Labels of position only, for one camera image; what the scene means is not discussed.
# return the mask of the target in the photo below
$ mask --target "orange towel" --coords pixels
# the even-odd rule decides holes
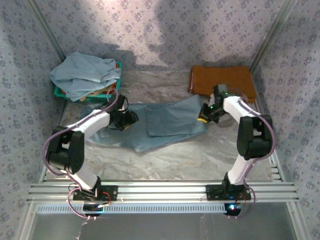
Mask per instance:
[[[214,86],[226,84],[228,88],[241,90],[248,97],[249,103],[256,101],[253,80],[247,66],[203,67],[194,66],[191,70],[189,92],[210,96]]]

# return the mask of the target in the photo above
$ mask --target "light blue cloth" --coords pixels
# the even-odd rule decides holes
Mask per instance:
[[[103,89],[117,82],[121,68],[116,61],[74,52],[50,72],[52,82],[66,93],[72,101]]]
[[[131,148],[136,152],[176,143],[207,131],[207,125],[198,121],[201,107],[198,95],[177,103],[130,104],[128,109],[138,115],[138,122],[123,131],[103,128],[88,141],[103,146]]]

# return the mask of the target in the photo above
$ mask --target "marble surface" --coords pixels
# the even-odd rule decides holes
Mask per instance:
[[[120,93],[129,103],[176,102],[191,96],[188,81],[188,71],[128,71],[122,75]],[[79,120],[85,107],[68,103],[61,125]],[[86,142],[85,160],[105,180],[221,180],[238,155],[237,133],[237,122],[225,115],[218,124],[209,123],[205,134],[142,153]],[[49,173],[46,177],[54,178]],[[248,178],[272,179],[269,161],[258,162]]]

